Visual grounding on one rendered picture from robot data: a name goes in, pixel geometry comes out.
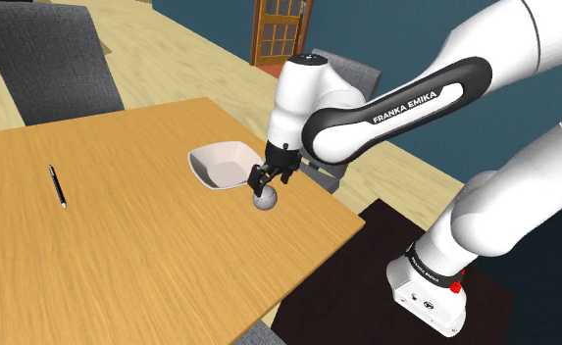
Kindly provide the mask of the grey ball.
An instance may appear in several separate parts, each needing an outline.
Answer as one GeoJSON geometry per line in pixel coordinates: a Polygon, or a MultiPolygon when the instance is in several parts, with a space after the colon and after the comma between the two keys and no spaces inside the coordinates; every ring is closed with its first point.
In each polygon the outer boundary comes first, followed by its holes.
{"type": "Polygon", "coordinates": [[[263,187],[260,196],[254,194],[252,196],[253,205],[261,211],[268,211],[275,207],[278,201],[278,194],[273,186],[266,185],[263,187]]]}

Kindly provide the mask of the white square bowl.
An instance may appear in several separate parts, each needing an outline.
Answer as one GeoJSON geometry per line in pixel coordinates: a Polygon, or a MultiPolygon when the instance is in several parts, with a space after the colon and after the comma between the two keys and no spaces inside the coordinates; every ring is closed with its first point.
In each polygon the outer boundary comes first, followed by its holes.
{"type": "Polygon", "coordinates": [[[223,141],[198,147],[187,154],[189,166],[198,180],[211,190],[245,185],[261,157],[241,141],[223,141]]]}

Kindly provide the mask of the grey fabric chair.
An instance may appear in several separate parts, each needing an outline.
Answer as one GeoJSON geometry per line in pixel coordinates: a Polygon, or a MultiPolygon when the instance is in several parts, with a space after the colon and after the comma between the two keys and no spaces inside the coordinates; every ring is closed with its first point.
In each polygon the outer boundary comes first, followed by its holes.
{"type": "Polygon", "coordinates": [[[262,320],[245,331],[233,345],[286,345],[262,320]]]}
{"type": "Polygon", "coordinates": [[[26,125],[125,108],[84,6],[0,1],[0,74],[26,125]]]}
{"type": "MultiPolygon", "coordinates": [[[[345,81],[356,87],[363,94],[366,101],[371,99],[380,82],[381,72],[379,70],[318,48],[314,48],[312,53],[325,57],[332,68],[345,81]]],[[[325,165],[311,157],[305,149],[301,149],[300,154],[307,161],[307,163],[300,164],[300,170],[330,194],[336,192],[339,188],[340,180],[345,175],[347,165],[325,165]]]]}

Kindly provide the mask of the wooden door with panes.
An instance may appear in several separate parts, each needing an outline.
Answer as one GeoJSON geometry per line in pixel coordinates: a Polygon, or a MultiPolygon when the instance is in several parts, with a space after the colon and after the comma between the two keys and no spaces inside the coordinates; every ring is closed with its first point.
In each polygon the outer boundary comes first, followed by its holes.
{"type": "Polygon", "coordinates": [[[304,51],[314,0],[255,0],[249,64],[284,63],[304,51]]]}

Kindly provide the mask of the dark robot stand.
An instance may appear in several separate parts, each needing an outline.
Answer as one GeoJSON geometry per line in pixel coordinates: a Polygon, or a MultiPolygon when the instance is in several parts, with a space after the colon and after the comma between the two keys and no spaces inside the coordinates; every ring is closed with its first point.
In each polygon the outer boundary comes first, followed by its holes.
{"type": "Polygon", "coordinates": [[[510,333],[515,296],[469,265],[463,329],[447,338],[397,305],[386,265],[422,229],[382,200],[365,224],[281,302],[273,331],[286,345],[517,345],[510,333]]]}

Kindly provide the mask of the wooden table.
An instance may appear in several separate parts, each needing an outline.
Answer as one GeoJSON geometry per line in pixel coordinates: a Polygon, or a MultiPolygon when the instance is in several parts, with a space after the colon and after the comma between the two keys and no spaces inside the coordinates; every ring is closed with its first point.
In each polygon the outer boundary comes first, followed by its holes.
{"type": "Polygon", "coordinates": [[[300,173],[207,188],[224,140],[263,146],[207,98],[0,131],[0,345],[230,345],[362,227],[300,173]]]}

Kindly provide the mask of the dark blue pen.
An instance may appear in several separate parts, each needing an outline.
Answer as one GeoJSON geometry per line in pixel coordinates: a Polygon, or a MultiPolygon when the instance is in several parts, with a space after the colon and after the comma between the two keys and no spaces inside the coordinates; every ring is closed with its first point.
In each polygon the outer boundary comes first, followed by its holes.
{"type": "Polygon", "coordinates": [[[64,209],[67,209],[67,207],[68,207],[67,201],[66,201],[65,195],[63,193],[63,190],[62,190],[60,181],[58,179],[58,176],[55,173],[54,167],[52,165],[49,165],[48,170],[51,174],[51,177],[52,177],[54,187],[56,189],[60,204],[64,209]]]}

